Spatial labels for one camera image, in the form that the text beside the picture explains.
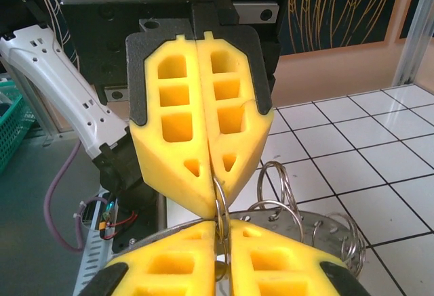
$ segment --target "white tile floor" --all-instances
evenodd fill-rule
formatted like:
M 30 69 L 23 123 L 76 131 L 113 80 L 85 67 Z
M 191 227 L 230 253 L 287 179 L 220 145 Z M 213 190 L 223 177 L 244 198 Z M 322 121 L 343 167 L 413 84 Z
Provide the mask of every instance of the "white tile floor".
M 372 296 L 434 295 L 434 95 L 410 85 L 279 108 L 262 154 L 271 160 L 285 165 L 300 209 L 355 219 Z M 256 200 L 257 177 L 231 210 Z M 264 194 L 275 198 L 269 178 Z M 196 218 L 167 206 L 169 226 Z

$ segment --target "screw hole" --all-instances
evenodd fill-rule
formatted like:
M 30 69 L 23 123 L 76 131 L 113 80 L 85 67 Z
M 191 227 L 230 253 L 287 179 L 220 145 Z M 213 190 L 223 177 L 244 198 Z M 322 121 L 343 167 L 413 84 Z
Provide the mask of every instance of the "screw hole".
M 273 12 L 269 9 L 264 9 L 262 13 L 260 13 L 260 19 L 266 22 L 271 17 L 273 17 Z
M 154 28 L 159 28 L 160 23 L 154 21 L 154 20 L 149 20 L 148 22 L 143 24 L 144 27 L 153 30 Z
M 115 100 L 120 100 L 123 97 L 123 94 L 120 91 L 114 91 L 111 94 L 111 97 L 114 98 Z
M 101 5 L 98 13 L 103 20 L 112 20 L 115 17 L 115 10 L 110 5 Z

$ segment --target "green plastic basket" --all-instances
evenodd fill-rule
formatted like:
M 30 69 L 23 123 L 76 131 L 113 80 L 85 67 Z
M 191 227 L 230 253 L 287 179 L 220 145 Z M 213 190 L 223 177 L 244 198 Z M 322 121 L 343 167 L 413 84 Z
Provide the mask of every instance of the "green plastic basket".
M 21 141 L 30 129 L 35 116 L 23 100 L 20 91 L 13 82 L 0 83 L 0 91 L 5 94 L 13 104 L 0 117 L 0 174 L 6 168 Z

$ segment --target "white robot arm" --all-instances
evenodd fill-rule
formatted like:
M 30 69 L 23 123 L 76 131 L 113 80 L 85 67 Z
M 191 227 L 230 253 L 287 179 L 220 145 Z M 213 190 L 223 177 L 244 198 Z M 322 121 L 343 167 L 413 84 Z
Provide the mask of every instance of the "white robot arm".
M 89 83 L 62 51 L 50 28 L 30 26 L 0 39 L 0 54 L 21 71 L 71 124 L 92 159 L 104 143 L 126 135 L 127 123 L 103 106 Z

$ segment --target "metal ring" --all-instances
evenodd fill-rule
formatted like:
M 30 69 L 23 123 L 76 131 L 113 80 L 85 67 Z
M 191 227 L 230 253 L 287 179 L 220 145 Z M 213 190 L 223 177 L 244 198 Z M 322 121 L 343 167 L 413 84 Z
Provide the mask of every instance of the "metal ring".
M 264 166 L 262 167 L 262 169 L 260 170 L 258 183 L 257 183 L 257 187 L 256 187 L 256 194 L 257 194 L 258 201 L 264 200 L 262 184 L 264 181 L 265 173 L 267 172 L 267 169 L 270 167 L 276 168 L 277 174 L 279 176 L 280 190 L 281 190 L 281 203 L 285 204 L 285 199 L 288 198 L 289 207 L 291 209 L 293 209 L 293 211 L 295 212 L 295 214 L 297 214 L 297 216 L 300 217 L 300 211 L 298 210 L 297 202 L 296 202 L 296 199 L 294 198 L 294 193 L 292 192 L 292 189 L 291 189 L 291 184 L 290 184 L 290 179 L 288 177 L 288 172 L 286 171 L 286 168 L 281 163 L 278 163 L 275 161 L 269 161 L 269 162 L 265 163 Z M 263 209 L 265 209 L 265 207 L 262 205 L 262 206 L 260 206 L 260 209 L 263 210 Z M 276 213 L 276 219 L 279 218 L 279 214 L 282 211 L 283 211 L 283 208 L 280 207 L 280 210 Z
M 226 276 L 226 273 L 228 272 L 228 268 L 229 268 L 229 245 L 227 245 L 226 242 L 227 241 L 222 242 L 223 255 L 224 255 L 224 269 L 223 269 L 221 275 L 219 275 L 218 277 L 215 277 L 216 282 L 222 280 Z
M 221 216 L 221 212 L 220 212 L 220 203 L 218 202 L 218 200 L 216 199 L 216 209 L 217 209 L 217 233 L 218 233 L 218 239 L 220 242 L 223 241 L 223 234 L 221 232 L 223 232 L 224 227 L 223 227 L 223 218 Z
M 229 217 L 229 209 L 227 206 L 226 196 L 224 195 L 223 187 L 216 177 L 213 176 L 214 181 L 214 189 L 216 193 L 216 210 L 217 210 L 217 220 L 218 220 L 218 237 L 219 241 L 223 246 L 223 254 L 224 254 L 224 264 L 225 268 L 221 274 L 221 276 L 216 277 L 216 281 L 220 281 L 226 275 L 228 267 L 229 267 L 229 255 L 231 253 L 229 238 L 231 236 L 231 218 Z M 218 199 L 218 195 L 220 195 L 221 203 L 223 206 L 223 213 L 220 208 L 220 201 Z
M 322 220 L 317 221 L 317 225 L 315 225 L 315 228 L 313 229 L 312 232 L 312 247 L 315 247 L 315 236 L 317 235 L 317 231 L 318 228 L 321 227 L 324 224 L 324 222 Z
M 229 208 L 228 208 L 227 201 L 226 201 L 226 196 L 224 195 L 223 187 L 221 186 L 221 184 L 217 180 L 217 178 L 213 177 L 212 179 L 214 181 L 214 187 L 216 188 L 216 196 L 217 196 L 217 192 L 218 192 L 220 197 L 221 197 L 222 204 L 223 204 L 223 210 L 224 210 L 223 214 L 220 212 L 220 207 L 217 207 L 218 216 L 222 217 L 224 215 L 224 219 L 226 221 L 226 227 L 223 227 L 223 239 L 228 239 L 229 236 L 231 235 L 231 218 L 230 218 Z
M 345 249 L 345 238 L 342 240 L 342 246 L 341 246 L 341 260 L 345 264 L 347 264 L 349 267 L 351 267 L 351 262 L 353 260 L 353 257 L 356 252 L 359 252 L 359 263 L 357 264 L 357 267 L 355 268 L 355 271 L 353 272 L 354 276 L 358 277 L 363 270 L 363 265 L 366 259 L 366 248 L 365 248 L 365 241 L 362 238 L 358 228 L 357 224 L 355 223 L 354 219 L 351 218 L 348 215 L 341 214 L 341 213 L 329 213 L 326 215 L 326 217 L 341 217 L 345 219 L 345 221 L 349 225 L 350 230 L 350 245 L 348 247 L 348 251 Z
M 262 200 L 262 201 L 258 201 L 257 203 L 254 203 L 253 205 L 251 205 L 249 207 L 248 211 L 251 211 L 251 210 L 255 209 L 256 207 L 260 207 L 261 205 L 267 205 L 267 204 L 280 206 L 282 209 L 285 209 L 286 211 L 288 211 L 291 214 L 292 218 L 296 222 L 295 224 L 298 225 L 298 229 L 300 230 L 300 242 L 303 243 L 304 242 L 304 230 L 303 230 L 303 224 L 301 223 L 300 216 L 295 214 L 295 212 L 291 208 L 289 208 L 287 205 L 284 205 L 283 203 L 276 201 L 276 200 Z

